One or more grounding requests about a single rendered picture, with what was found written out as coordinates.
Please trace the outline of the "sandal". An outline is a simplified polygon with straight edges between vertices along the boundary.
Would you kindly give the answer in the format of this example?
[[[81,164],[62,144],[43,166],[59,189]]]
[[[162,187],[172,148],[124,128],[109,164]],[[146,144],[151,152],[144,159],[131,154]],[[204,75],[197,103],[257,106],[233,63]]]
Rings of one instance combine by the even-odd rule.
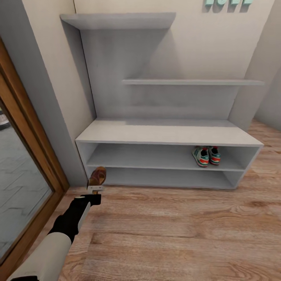
[[[105,182],[105,179],[106,179],[106,169],[102,166],[98,167],[92,172],[88,185],[101,186]],[[98,192],[93,192],[93,194],[98,194]]]

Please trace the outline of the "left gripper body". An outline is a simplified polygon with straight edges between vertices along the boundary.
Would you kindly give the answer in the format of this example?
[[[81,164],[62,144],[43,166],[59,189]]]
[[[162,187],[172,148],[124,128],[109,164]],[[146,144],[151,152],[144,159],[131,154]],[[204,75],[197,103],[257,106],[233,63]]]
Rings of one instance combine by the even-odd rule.
[[[100,205],[100,203],[101,203],[101,194],[98,194],[98,195],[93,195],[93,194],[89,195],[88,194],[87,196],[91,198],[92,206],[93,205]]]

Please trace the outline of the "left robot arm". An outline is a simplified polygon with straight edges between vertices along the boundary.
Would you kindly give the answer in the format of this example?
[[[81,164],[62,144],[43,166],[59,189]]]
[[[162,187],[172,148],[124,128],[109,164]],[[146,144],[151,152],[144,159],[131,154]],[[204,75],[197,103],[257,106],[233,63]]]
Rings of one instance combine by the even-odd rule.
[[[104,186],[87,186],[87,194],[75,197],[69,209],[55,220],[53,229],[35,251],[6,281],[58,281],[75,235],[91,206],[100,205]]]

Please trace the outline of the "gym shoe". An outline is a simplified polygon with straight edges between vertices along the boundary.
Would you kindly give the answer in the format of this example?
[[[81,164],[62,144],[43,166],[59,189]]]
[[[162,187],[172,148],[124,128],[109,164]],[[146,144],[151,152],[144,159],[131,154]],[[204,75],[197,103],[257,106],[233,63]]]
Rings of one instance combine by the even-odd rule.
[[[218,147],[216,146],[204,146],[204,148],[208,149],[208,157],[209,162],[214,165],[219,165],[219,162],[221,160],[221,155],[218,151]]]
[[[201,167],[207,167],[209,162],[208,149],[195,146],[192,149],[192,155],[194,156],[196,163]]]

